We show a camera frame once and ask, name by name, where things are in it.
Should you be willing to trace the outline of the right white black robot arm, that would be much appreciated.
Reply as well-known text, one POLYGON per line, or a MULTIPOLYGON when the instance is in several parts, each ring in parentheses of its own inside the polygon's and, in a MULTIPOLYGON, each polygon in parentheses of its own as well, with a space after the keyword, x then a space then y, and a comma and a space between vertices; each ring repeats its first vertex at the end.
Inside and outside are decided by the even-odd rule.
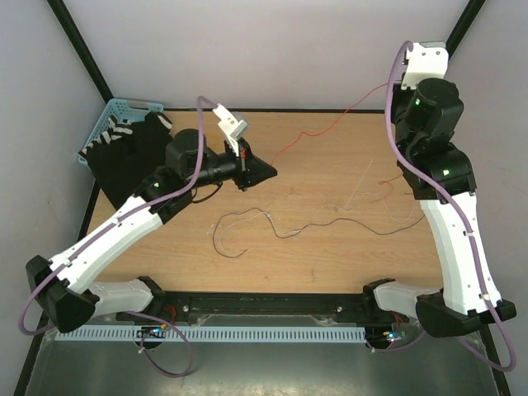
POLYGON ((445 198, 403 169, 430 225, 443 286, 424 289, 391 278, 371 282, 361 300, 362 314, 371 321, 394 311, 415 318, 426 333, 441 338, 476 332, 495 317, 516 317, 516 306, 501 297, 486 263, 471 162, 451 141, 463 110, 458 88, 445 79, 426 78, 412 91, 394 89, 391 121, 399 153, 449 194, 445 198))

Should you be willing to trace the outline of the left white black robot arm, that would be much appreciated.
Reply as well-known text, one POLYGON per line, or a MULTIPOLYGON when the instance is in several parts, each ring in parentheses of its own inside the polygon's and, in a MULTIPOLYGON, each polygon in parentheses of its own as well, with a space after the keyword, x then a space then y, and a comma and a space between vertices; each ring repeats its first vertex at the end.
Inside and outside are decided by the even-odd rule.
POLYGON ((190 205, 192 189, 233 181, 245 191, 276 174, 245 139, 238 141, 237 150, 226 145, 217 154, 198 130, 179 131, 166 147, 164 164, 106 222, 66 251, 28 261, 26 273, 36 301, 62 333, 107 314, 133 311, 149 320, 160 317, 166 294, 150 277, 116 283, 96 278, 136 241, 190 205))

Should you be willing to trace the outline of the white zip tie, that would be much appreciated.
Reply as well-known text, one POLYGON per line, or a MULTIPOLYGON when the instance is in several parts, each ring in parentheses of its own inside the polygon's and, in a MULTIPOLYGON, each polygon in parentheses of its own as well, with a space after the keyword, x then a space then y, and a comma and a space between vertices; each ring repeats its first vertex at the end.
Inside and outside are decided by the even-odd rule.
POLYGON ((365 171, 364 171, 364 172, 362 173, 362 175, 360 176, 359 181, 356 183, 356 186, 354 187, 354 189, 353 189, 351 195, 349 196, 349 198, 348 198, 347 201, 346 201, 346 204, 345 204, 345 206, 344 206, 345 209, 348 208, 348 206, 349 206, 349 204, 351 203, 352 199, 354 198, 354 196, 355 196, 356 193, 358 192, 358 190, 359 190, 359 188, 360 188, 362 182, 364 181, 366 175, 368 174, 368 172, 369 172, 369 170, 370 170, 370 167, 372 166, 373 162, 374 162, 374 161, 373 161, 372 159, 369 161, 369 163, 368 163, 368 165, 367 165, 365 171))

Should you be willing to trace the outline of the black striped cloth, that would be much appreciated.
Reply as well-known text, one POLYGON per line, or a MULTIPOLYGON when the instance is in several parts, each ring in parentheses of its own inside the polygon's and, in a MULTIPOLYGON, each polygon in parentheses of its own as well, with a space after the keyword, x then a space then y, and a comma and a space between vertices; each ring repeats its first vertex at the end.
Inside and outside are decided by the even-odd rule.
POLYGON ((150 111, 140 121, 110 115, 108 122, 108 128, 78 154, 118 209, 165 163, 166 147, 172 142, 172 122, 158 111, 150 111))

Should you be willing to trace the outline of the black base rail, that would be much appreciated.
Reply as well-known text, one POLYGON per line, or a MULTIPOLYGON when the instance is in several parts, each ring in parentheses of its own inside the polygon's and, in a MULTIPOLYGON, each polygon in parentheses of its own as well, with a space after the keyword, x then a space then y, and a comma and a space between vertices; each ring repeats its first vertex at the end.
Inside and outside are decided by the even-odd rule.
POLYGON ((383 311, 363 294, 278 294, 168 291, 156 296, 145 314, 180 323, 202 315, 304 315, 367 326, 407 323, 401 313, 383 311))

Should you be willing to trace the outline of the black enclosure frame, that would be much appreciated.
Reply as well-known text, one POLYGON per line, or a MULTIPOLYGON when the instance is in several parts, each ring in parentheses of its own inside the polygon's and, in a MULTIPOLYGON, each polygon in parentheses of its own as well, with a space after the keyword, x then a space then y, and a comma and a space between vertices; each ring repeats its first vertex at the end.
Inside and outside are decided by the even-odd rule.
MULTIPOLYGON (((353 300, 368 326, 395 312, 415 320, 422 336, 466 345, 468 335, 483 326, 514 318, 516 307, 501 297, 488 271, 473 168, 451 141, 464 105, 456 85, 445 78, 448 58, 443 45, 403 43, 389 74, 384 109, 389 145, 433 232, 443 286, 424 290, 385 278, 366 285, 353 300)), ((97 276, 189 206, 193 188, 231 180, 246 190, 276 175, 243 139, 245 121, 219 103, 211 109, 225 137, 224 153, 207 148, 203 129, 178 134, 166 162, 105 223, 71 248, 27 263, 29 300, 43 309, 50 328, 69 333, 108 314, 156 320, 166 297, 151 278, 101 283, 97 276)))

